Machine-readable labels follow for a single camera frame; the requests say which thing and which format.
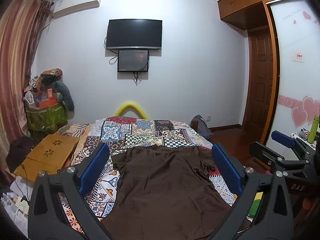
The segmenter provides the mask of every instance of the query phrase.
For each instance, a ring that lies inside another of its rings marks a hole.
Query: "wooden floor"
[[[257,172],[265,172],[266,169],[254,162],[253,157],[249,155],[249,144],[254,140],[241,128],[214,131],[210,141],[221,143],[243,166],[252,167]]]

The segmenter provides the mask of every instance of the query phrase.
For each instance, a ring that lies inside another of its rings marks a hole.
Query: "green thermos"
[[[313,142],[315,141],[315,136],[316,136],[316,132],[318,129],[318,125],[319,125],[319,116],[315,115],[315,117],[313,118],[313,122],[312,122],[312,126],[311,126],[311,130],[308,136],[308,143],[313,144]]]

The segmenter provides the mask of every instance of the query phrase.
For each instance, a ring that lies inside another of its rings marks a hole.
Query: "yellow foam tube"
[[[135,103],[133,102],[126,102],[124,103],[122,106],[120,106],[120,108],[118,109],[118,111],[115,113],[115,116],[120,116],[121,114],[123,114],[123,112],[127,109],[127,108],[132,108],[134,109],[138,116],[141,119],[147,119],[149,120],[149,118],[147,117],[147,115],[142,111],[142,109]]]

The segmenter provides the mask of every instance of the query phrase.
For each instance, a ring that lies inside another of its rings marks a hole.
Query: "blue gripper pad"
[[[109,159],[109,155],[109,147],[107,144],[104,144],[82,174],[79,189],[82,197],[92,191],[94,184],[97,182],[98,177]]]
[[[230,157],[228,152],[218,144],[214,144],[212,146],[211,155],[230,192],[236,194],[237,196],[240,196],[243,191],[241,181],[242,179],[230,160],[235,159],[232,161],[238,162],[240,165],[241,163],[236,158]]]
[[[295,146],[295,142],[292,138],[290,138],[289,136],[286,136],[283,133],[280,133],[279,131],[273,131],[271,133],[271,138],[274,141],[282,144],[283,146],[286,146],[287,148],[292,149]]]

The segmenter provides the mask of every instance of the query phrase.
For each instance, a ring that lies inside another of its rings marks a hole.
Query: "silver bolt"
[[[251,167],[246,167],[244,170],[246,173],[253,173],[254,172],[254,169]]]
[[[45,175],[45,171],[39,171],[39,172],[38,172],[38,176],[39,176],[39,177],[42,177],[42,176],[44,176],[44,175]]]
[[[74,166],[70,166],[67,168],[68,173],[73,173],[73,172],[75,172],[75,170],[76,170],[76,168]]]
[[[282,173],[281,171],[276,171],[276,175],[277,175],[278,177],[282,177],[282,176],[283,176],[283,173]]]

